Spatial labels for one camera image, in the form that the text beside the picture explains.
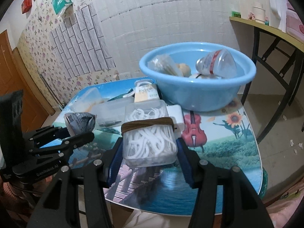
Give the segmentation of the long clear plastic case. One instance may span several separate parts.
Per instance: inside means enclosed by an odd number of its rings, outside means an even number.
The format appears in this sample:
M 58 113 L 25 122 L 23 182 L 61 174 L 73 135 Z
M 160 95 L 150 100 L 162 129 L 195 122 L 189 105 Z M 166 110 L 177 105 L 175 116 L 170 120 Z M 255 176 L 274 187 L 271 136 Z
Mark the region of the long clear plastic case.
M 125 109 L 133 104 L 133 97 L 120 98 L 92 106 L 90 113 L 96 115 L 96 124 L 99 127 L 120 126 L 125 119 Z

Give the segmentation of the clear box of toothpicks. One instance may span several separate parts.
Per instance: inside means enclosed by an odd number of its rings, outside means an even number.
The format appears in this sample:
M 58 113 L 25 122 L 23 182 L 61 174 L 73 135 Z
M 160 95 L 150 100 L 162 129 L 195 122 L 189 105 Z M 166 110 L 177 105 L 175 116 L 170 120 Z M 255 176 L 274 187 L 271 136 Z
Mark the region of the clear box of toothpicks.
M 102 104 L 105 100 L 102 98 L 98 88 L 90 88 L 77 97 L 71 104 L 70 109 L 73 112 L 90 112 L 94 105 Z

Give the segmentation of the white plastic hook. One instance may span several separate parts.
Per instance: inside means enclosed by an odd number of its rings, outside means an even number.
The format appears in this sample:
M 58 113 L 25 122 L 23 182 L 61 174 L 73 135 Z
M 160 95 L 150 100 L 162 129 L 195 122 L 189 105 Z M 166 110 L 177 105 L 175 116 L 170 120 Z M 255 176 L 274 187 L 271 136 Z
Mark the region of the white plastic hook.
M 131 89 L 128 93 L 123 95 L 123 98 L 134 97 L 134 96 L 135 96 L 135 90 Z

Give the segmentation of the red wall box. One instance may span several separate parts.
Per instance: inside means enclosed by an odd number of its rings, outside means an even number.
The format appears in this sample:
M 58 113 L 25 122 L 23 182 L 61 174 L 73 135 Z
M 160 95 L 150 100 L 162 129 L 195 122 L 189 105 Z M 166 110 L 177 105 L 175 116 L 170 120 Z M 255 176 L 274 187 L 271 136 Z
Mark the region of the red wall box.
M 32 0 L 24 0 L 21 5 L 22 14 L 27 13 L 31 10 L 32 7 Z

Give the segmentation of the light blue plastic basin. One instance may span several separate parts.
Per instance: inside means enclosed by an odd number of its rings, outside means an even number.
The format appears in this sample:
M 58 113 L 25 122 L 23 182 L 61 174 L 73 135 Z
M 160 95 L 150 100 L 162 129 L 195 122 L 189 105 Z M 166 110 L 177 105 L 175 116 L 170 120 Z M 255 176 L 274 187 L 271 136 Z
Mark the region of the light blue plastic basin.
M 234 78 L 201 77 L 195 68 L 196 61 L 207 54 L 226 49 L 232 55 L 237 68 Z M 160 73 L 149 63 L 159 56 L 169 56 L 174 63 L 185 63 L 191 69 L 190 77 Z M 256 66 L 245 54 L 233 48 L 207 42 L 183 42 L 156 48 L 145 54 L 139 62 L 141 72 L 156 81 L 162 98 L 171 104 L 195 112 L 220 110 L 236 98 L 241 86 L 251 82 Z

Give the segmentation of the white USB wall charger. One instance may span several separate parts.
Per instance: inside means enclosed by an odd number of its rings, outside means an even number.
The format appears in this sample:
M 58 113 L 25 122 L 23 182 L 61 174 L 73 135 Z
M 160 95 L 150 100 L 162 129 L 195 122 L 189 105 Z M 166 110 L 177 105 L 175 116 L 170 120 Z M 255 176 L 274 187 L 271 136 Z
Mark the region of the white USB wall charger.
M 173 120 L 174 129 L 177 132 L 183 132 L 185 129 L 183 111 L 180 105 L 167 105 L 167 112 L 169 117 Z

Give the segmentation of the clear bag of swabs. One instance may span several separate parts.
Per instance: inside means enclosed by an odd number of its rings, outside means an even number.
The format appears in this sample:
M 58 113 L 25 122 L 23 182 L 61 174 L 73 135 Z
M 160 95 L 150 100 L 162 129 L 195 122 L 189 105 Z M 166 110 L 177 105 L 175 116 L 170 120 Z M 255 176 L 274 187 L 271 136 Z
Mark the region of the clear bag of swabs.
M 177 67 L 176 63 L 169 55 L 157 55 L 148 61 L 147 67 L 156 72 L 183 77 L 182 71 Z

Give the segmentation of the grey foil snack packet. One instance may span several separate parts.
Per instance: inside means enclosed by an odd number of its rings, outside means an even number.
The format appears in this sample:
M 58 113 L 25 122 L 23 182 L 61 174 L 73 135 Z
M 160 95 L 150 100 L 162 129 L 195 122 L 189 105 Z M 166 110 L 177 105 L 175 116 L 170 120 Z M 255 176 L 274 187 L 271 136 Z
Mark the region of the grey foil snack packet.
M 88 112 L 66 113 L 64 121 L 71 136 L 93 132 L 96 126 L 96 115 Z

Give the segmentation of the small green box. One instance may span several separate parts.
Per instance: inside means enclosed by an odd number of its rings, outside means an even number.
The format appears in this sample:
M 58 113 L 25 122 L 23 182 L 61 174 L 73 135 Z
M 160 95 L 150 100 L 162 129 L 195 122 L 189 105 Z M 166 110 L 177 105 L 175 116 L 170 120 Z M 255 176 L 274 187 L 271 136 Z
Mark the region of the small green box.
M 234 11 L 234 10 L 232 10 L 231 16 L 232 16 L 232 17 L 238 17 L 238 18 L 241 18 L 241 17 L 242 17 L 240 12 Z

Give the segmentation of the white wall socket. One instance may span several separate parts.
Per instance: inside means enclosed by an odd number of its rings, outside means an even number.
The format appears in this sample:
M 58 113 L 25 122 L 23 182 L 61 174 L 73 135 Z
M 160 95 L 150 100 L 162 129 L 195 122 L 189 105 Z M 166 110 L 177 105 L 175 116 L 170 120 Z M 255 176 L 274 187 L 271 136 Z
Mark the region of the white wall socket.
M 119 80 L 131 79 L 132 75 L 130 72 L 123 72 L 119 74 Z

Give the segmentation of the crushed clear plastic bottle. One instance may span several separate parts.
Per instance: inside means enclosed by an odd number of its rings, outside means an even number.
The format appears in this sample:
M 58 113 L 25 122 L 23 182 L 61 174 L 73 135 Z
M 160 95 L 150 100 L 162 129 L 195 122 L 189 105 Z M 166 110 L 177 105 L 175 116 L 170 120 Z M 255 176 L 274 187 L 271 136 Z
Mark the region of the crushed clear plastic bottle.
M 230 79 L 237 76 L 237 65 L 231 53 L 223 48 L 196 61 L 196 70 L 205 76 Z

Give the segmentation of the black device with label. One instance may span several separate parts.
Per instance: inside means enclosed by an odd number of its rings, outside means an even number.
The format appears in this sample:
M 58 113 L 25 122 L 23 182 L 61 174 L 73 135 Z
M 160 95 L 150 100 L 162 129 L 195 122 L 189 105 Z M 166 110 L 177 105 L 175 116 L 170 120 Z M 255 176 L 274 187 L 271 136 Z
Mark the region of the black device with label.
M 151 79 L 142 79 L 135 82 L 134 102 L 160 100 L 157 85 Z

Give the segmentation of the brown wooden door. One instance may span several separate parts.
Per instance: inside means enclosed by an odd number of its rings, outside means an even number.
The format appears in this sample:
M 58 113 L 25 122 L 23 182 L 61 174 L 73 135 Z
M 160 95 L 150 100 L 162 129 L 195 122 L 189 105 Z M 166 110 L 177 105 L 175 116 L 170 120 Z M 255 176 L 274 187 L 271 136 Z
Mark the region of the brown wooden door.
M 28 132 L 42 127 L 55 110 L 42 95 L 29 74 L 17 48 L 12 49 L 7 30 L 1 32 L 1 95 L 22 89 L 22 131 Z

